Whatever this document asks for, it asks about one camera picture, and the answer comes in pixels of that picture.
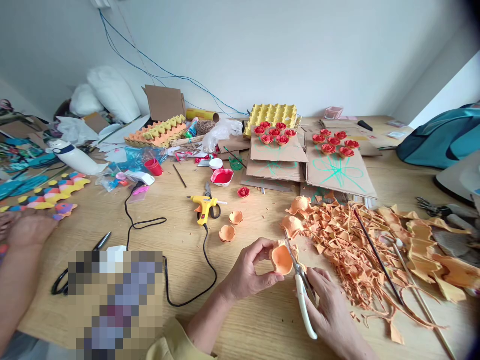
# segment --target pink container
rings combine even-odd
[[[150,170],[153,176],[160,176],[164,173],[162,166],[157,159],[148,160],[145,167]]]
[[[208,165],[210,166],[210,169],[215,172],[215,170],[220,170],[224,168],[224,161],[221,158],[215,158],[210,160],[210,163]]]
[[[213,172],[210,181],[222,188],[226,188],[234,178],[234,171],[232,169],[218,169]]]
[[[325,110],[323,117],[327,120],[337,120],[342,115],[342,111],[344,111],[343,107],[330,106],[327,110]]]

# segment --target yellow egg carton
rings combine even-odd
[[[155,122],[130,134],[125,137],[125,142],[135,148],[169,148],[170,141],[180,139],[186,129],[185,117],[175,116],[168,121]]]
[[[297,117],[297,107],[295,105],[253,105],[250,113],[250,119],[245,126],[243,135],[252,136],[252,125],[259,126],[260,123],[270,122],[273,125],[284,123],[288,128],[296,129],[300,125],[302,117]]]

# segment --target blue backpack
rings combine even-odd
[[[420,126],[397,148],[400,160],[446,169],[480,150],[480,103],[444,112]]]

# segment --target glue gun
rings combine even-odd
[[[194,203],[200,204],[201,206],[201,215],[197,221],[198,225],[200,226],[203,226],[207,223],[209,219],[209,211],[212,207],[217,206],[217,204],[228,204],[227,202],[219,201],[216,197],[209,198],[207,196],[187,196],[187,198],[191,199]]]

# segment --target yellow sleeve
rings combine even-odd
[[[190,341],[184,328],[176,318],[171,318],[165,326],[164,336],[148,349],[146,360],[212,360]]]

